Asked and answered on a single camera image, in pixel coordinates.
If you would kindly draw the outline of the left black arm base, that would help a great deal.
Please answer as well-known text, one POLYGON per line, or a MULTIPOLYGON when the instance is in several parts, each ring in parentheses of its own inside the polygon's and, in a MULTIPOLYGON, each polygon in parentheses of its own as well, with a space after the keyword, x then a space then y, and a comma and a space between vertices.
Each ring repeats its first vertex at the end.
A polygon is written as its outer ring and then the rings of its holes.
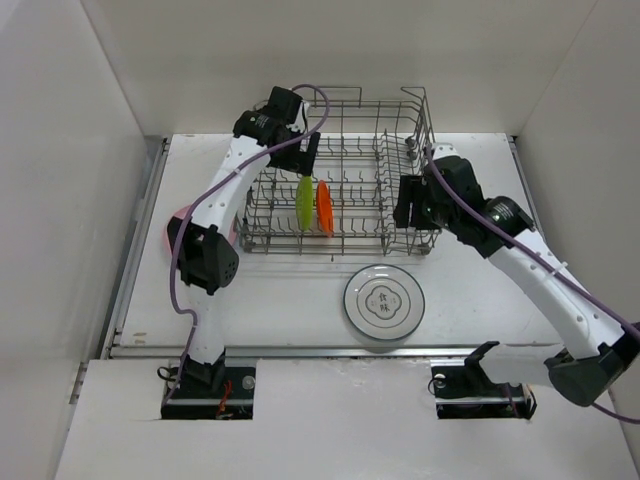
POLYGON ((227 366, 224 359, 184 367, 159 367, 166 383, 162 420, 252 420, 256 366, 227 366))

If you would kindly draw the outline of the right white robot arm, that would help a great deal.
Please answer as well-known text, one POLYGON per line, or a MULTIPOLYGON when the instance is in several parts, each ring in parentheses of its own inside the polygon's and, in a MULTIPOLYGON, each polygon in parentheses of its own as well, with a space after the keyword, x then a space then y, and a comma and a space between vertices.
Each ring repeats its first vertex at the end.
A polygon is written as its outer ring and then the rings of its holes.
POLYGON ((465 386, 484 394, 505 384, 546 385, 574 405, 596 405, 638 357, 638 328, 575 279, 515 200, 485 197, 468 159, 432 147, 425 157, 422 173, 400 179, 396 226, 453 234, 504 273, 562 341, 531 347, 488 341, 466 358, 465 386))

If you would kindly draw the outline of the white plate with grey pattern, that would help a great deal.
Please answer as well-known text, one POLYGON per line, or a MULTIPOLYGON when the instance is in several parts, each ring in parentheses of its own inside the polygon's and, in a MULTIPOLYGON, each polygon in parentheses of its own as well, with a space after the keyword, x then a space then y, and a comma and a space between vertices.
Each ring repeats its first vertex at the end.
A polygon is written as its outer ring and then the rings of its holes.
POLYGON ((394 342, 412 335, 426 311, 418 281, 406 270, 374 264, 354 273, 343 291, 343 308, 351 325, 367 338, 394 342))

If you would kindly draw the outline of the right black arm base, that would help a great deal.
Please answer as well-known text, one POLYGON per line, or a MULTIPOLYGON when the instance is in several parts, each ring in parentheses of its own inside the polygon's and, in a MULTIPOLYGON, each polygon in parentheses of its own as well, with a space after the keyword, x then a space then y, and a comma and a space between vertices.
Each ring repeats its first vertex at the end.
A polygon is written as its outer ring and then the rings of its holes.
POLYGON ((432 364, 427 388, 439 420, 530 420, 537 410, 528 386, 494 384, 463 364, 432 364))

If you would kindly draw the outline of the green plastic plate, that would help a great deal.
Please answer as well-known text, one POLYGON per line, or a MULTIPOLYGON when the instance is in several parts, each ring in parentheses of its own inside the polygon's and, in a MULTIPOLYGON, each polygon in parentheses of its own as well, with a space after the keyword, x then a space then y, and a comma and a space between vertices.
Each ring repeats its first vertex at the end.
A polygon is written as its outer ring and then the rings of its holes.
POLYGON ((313 218, 313 181, 310 176, 300 178, 296 189, 296 219, 301 231, 311 229, 313 218))

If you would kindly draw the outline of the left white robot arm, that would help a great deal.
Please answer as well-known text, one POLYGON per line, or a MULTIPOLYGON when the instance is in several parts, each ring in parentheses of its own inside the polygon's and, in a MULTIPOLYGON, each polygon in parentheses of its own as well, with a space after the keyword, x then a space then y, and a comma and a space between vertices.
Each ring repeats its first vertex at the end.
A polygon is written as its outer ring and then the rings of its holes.
POLYGON ((177 282, 196 286, 209 296, 231 283, 239 257, 229 235, 243 196, 266 167, 311 176, 320 128, 329 112, 327 95, 315 85, 274 87, 266 105, 247 110, 236 120, 229 148, 208 190, 191 203, 183 217, 169 222, 175 228, 168 234, 169 298, 177 314, 191 317, 179 367, 170 381, 172 390, 187 378, 198 394, 209 397, 217 394, 224 382, 223 371, 214 365, 224 347, 220 345, 212 353, 202 345, 191 347, 199 314, 179 305, 177 282))

